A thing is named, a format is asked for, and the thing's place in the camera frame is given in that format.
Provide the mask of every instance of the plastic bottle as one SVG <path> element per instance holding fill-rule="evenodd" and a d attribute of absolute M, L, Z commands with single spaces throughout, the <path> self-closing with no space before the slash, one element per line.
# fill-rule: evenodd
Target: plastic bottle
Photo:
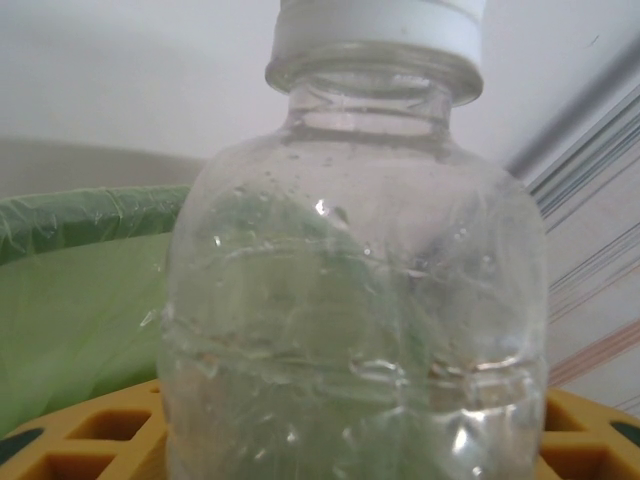
<path fill-rule="evenodd" d="M 448 131 L 483 3 L 283 1 L 289 115 L 209 164 L 170 249 L 172 480 L 533 478 L 543 225 Z"/>

